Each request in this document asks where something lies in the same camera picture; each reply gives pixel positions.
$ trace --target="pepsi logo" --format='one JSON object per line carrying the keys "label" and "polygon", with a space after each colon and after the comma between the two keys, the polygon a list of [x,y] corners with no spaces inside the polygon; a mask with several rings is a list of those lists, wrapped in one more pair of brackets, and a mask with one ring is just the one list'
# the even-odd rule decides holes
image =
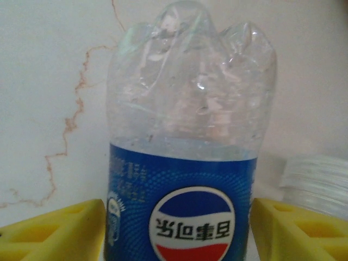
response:
{"label": "pepsi logo", "polygon": [[161,261],[221,261],[234,226],[234,208],[227,195],[209,187],[188,187],[157,203],[149,234]]}

